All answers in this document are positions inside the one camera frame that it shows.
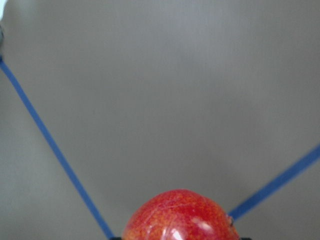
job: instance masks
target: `gray floor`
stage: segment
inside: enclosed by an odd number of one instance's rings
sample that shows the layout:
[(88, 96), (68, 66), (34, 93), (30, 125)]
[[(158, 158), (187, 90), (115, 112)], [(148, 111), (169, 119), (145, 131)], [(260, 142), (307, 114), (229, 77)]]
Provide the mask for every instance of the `gray floor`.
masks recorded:
[[(319, 143), (320, 1), (9, 0), (5, 62), (116, 235), (154, 195), (231, 210)], [(0, 239), (104, 239), (0, 73)], [(319, 239), (320, 164), (236, 223)]]

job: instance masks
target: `blue line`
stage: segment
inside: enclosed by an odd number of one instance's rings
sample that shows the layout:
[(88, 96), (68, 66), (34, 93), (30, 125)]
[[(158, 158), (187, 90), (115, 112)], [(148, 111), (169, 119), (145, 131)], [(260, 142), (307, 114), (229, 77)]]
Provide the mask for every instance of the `blue line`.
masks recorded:
[(230, 211), (229, 215), (233, 217), (234, 220), (239, 219), (248, 211), (257, 206), (260, 202), (268, 198), (274, 192), (279, 190), (285, 184), (287, 184), (294, 177), (297, 177), (304, 170), (314, 164), (320, 158), (320, 145), (311, 150), (308, 154), (303, 156), (300, 160), (290, 166), (287, 170), (278, 175), (275, 179), (270, 181), (267, 185), (262, 187), (251, 197), (241, 203), (239, 206)]
[(48, 131), (45, 124), (40, 119), (38, 113), (36, 112), (35, 108), (29, 101), (27, 95), (25, 94), (24, 90), (20, 86), (18, 80), (10, 71), (8, 66), (0, 57), (0, 68), (3, 70), (5, 75), (8, 77), (12, 85), (14, 86), (16, 92), (18, 93), (19, 97), (21, 98), (22, 102), (24, 103), (25, 107), (29, 111), (30, 115), (32, 116), (33, 120), (35, 121), (36, 125), (38, 126), (39, 130), (43, 134), (44, 138), (46, 139), (47, 143), (51, 147), (52, 151), (54, 152), (56, 158), (60, 162), (61, 166), (63, 167), (65, 173), (70, 178), (71, 182), (73, 183), (74, 187), (82, 197), (82, 200), (90, 210), (91, 214), (94, 216), (95, 220), (99, 224), (100, 228), (102, 229), (104, 235), (111, 239), (114, 235), (110, 228), (108, 227), (107, 223), (104, 221), (103, 217), (99, 213), (97, 207), (95, 206), (94, 202), (91, 200), (90, 196), (88, 195), (85, 188), (82, 186), (81, 182), (79, 181), (78, 177), (76, 176), (75, 172), (72, 170), (71, 166), (69, 165), (68, 161), (64, 157), (63, 153), (59, 149), (58, 145), (56, 144), (55, 140), (51, 136), (50, 132)]

